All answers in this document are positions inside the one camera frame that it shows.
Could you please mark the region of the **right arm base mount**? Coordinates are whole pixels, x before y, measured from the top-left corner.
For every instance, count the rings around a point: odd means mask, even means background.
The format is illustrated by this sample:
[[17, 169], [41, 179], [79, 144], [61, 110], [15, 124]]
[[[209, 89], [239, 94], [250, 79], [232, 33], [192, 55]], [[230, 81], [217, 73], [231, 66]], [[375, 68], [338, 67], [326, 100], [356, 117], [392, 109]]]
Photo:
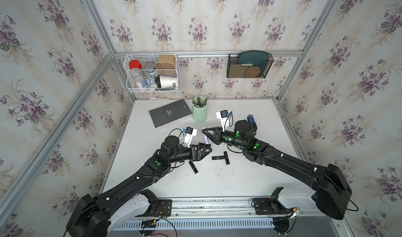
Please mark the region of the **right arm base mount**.
[[251, 205], [255, 209], [255, 213], [257, 215], [284, 215], [292, 218], [298, 211], [298, 208], [286, 208], [281, 204], [278, 196], [283, 189], [284, 187], [277, 187], [269, 197], [253, 198]]

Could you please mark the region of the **pens in cup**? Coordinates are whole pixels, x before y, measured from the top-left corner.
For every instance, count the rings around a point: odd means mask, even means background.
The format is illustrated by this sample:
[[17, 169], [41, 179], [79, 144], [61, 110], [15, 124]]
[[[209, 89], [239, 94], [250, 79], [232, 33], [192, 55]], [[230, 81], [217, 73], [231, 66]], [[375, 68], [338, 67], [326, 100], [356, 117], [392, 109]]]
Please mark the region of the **pens in cup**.
[[203, 108], [207, 105], [208, 98], [203, 96], [196, 96], [192, 99], [192, 104], [196, 108]]

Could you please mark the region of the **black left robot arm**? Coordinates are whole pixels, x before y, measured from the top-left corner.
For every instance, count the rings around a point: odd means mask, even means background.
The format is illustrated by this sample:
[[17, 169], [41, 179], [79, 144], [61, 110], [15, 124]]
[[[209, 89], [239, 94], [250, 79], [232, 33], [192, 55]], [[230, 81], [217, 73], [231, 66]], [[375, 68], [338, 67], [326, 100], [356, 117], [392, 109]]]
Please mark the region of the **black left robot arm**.
[[130, 217], [143, 215], [150, 207], [156, 210], [158, 199], [148, 187], [170, 173], [173, 164], [201, 161], [210, 152], [209, 144], [185, 147], [178, 137], [166, 137], [132, 176], [95, 197], [83, 196], [66, 225], [66, 232], [72, 237], [105, 237]]

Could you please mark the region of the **black lipstick upright silver band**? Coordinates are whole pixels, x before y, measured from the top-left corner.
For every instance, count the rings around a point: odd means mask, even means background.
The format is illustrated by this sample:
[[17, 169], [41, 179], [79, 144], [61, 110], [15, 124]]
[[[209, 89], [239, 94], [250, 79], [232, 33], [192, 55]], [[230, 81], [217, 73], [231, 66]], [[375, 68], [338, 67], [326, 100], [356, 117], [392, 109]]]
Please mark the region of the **black lipstick upright silver band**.
[[226, 164], [229, 165], [229, 164], [230, 164], [230, 161], [229, 161], [229, 157], [228, 157], [227, 151], [224, 151], [224, 157], [225, 157]]

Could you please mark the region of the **black lipstick gold band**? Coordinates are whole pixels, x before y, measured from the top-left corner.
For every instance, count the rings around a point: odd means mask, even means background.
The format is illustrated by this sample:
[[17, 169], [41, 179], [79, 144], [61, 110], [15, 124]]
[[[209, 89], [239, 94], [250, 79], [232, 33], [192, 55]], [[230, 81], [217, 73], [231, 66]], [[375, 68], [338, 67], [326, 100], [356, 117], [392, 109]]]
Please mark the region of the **black lipstick gold band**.
[[189, 165], [190, 165], [192, 171], [194, 172], [194, 174], [197, 175], [199, 173], [199, 171], [198, 171], [197, 167], [195, 166], [195, 164], [192, 161], [189, 161]]

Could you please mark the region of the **black lipstick silver band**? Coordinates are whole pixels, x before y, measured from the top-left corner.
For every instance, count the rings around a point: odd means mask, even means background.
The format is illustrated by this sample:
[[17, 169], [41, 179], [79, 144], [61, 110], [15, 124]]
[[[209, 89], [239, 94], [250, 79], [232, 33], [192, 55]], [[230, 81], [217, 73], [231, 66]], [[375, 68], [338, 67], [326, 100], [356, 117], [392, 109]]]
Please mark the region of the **black lipstick silver band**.
[[229, 157], [228, 157], [227, 151], [224, 151], [224, 157], [225, 157], [226, 164], [229, 165], [229, 164], [230, 164], [230, 161], [229, 161]]
[[221, 156], [212, 156], [212, 160], [225, 160], [226, 157], [224, 155]]

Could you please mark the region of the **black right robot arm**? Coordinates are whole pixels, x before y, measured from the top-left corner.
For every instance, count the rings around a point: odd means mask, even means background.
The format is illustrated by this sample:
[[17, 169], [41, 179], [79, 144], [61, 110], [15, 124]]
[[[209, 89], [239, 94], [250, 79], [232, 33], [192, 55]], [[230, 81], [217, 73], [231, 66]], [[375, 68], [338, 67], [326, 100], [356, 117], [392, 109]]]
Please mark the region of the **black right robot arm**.
[[246, 159], [277, 169], [309, 186], [315, 193], [312, 200], [317, 208], [336, 220], [342, 220], [351, 202], [352, 189], [339, 167], [308, 163], [288, 155], [255, 137], [256, 123], [240, 120], [234, 131], [221, 127], [205, 128], [202, 133], [214, 144], [222, 143], [240, 150]]

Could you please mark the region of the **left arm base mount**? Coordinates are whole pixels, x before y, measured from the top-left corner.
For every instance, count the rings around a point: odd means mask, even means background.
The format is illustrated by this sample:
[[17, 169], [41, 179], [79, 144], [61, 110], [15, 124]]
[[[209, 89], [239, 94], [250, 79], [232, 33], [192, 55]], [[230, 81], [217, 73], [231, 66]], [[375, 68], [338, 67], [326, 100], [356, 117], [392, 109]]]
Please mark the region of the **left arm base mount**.
[[139, 217], [169, 217], [172, 212], [172, 200], [158, 198], [149, 189], [140, 192], [144, 195], [148, 202], [147, 210]]

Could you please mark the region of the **aluminium front rail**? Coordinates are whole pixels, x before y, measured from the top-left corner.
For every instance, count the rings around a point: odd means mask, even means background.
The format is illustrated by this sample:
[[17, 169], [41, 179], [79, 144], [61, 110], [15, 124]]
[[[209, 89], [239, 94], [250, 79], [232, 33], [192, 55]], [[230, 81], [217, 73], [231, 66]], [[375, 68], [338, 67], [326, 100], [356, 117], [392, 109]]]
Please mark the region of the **aluminium front rail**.
[[[242, 217], [245, 215], [257, 215], [251, 205], [253, 198], [249, 197], [178, 197], [161, 198], [172, 200], [172, 212], [170, 217]], [[286, 208], [305, 208], [317, 210], [315, 202], [307, 198], [305, 194], [284, 194], [278, 196], [278, 200]], [[136, 195], [129, 199], [108, 220], [115, 222], [118, 219], [125, 221], [132, 217], [139, 217], [148, 208], [148, 202], [144, 195]]]

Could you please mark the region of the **black mesh wall organizer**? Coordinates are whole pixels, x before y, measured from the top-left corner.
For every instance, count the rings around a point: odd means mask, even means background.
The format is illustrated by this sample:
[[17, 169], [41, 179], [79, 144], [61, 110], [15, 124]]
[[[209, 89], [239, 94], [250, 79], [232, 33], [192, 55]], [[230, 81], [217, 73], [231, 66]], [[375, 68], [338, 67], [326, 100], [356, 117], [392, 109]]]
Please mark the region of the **black mesh wall organizer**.
[[268, 72], [273, 64], [273, 56], [270, 54], [270, 58], [267, 62], [266, 67], [260, 68], [261, 72], [258, 77], [256, 78], [246, 78], [244, 76], [244, 72], [248, 67], [253, 66], [252, 64], [237, 64], [239, 55], [241, 53], [231, 53], [228, 57], [227, 63], [227, 73], [226, 77], [228, 79], [265, 79], [267, 77]]

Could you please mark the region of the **white cylindrical speaker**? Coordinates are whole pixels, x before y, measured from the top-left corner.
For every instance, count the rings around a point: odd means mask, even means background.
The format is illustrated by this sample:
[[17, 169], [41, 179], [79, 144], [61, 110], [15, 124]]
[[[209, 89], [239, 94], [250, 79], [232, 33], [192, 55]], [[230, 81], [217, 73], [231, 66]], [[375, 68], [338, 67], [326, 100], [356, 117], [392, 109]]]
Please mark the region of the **white cylindrical speaker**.
[[178, 79], [176, 77], [159, 75], [156, 78], [156, 83], [159, 88], [177, 88]]

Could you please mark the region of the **mint green pen cup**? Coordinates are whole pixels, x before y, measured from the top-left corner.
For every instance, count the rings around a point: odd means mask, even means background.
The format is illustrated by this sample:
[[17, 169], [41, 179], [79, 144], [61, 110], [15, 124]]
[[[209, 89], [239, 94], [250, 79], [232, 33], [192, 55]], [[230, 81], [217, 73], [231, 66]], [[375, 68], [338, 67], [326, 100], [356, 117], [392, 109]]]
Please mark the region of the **mint green pen cup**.
[[193, 119], [196, 122], [205, 122], [208, 117], [208, 112], [207, 112], [207, 105], [203, 108], [196, 108], [192, 105], [193, 108]]

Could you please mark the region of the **clear plastic bottle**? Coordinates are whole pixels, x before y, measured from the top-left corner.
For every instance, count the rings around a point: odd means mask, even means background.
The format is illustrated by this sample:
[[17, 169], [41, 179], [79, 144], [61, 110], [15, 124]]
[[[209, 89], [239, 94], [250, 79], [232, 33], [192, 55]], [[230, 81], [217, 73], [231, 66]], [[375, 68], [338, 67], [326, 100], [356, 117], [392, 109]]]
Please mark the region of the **clear plastic bottle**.
[[147, 87], [146, 81], [145, 81], [140, 69], [132, 68], [130, 70], [130, 72], [131, 72], [131, 75], [134, 80], [136, 88], [143, 89], [143, 88]]

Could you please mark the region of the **red lidded jar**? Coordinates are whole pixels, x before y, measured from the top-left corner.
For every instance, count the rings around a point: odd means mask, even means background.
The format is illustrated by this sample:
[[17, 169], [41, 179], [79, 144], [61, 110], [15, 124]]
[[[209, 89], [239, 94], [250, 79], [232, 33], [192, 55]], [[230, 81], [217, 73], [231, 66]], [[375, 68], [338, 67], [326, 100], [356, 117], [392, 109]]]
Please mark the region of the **red lidded jar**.
[[135, 69], [135, 68], [137, 68], [137, 69], [139, 69], [139, 70], [141, 70], [142, 69], [142, 64], [140, 63], [140, 61], [138, 61], [138, 60], [131, 60], [131, 61], [129, 61], [129, 69], [131, 70], [131, 69]]

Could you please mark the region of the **dark grey notebook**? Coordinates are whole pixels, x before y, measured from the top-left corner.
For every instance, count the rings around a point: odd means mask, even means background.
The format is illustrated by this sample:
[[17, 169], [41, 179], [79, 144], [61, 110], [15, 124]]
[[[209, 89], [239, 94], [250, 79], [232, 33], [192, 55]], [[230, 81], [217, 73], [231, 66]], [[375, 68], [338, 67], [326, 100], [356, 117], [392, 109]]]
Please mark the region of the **dark grey notebook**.
[[168, 127], [181, 119], [191, 117], [192, 111], [184, 99], [149, 111], [151, 120], [156, 129]]

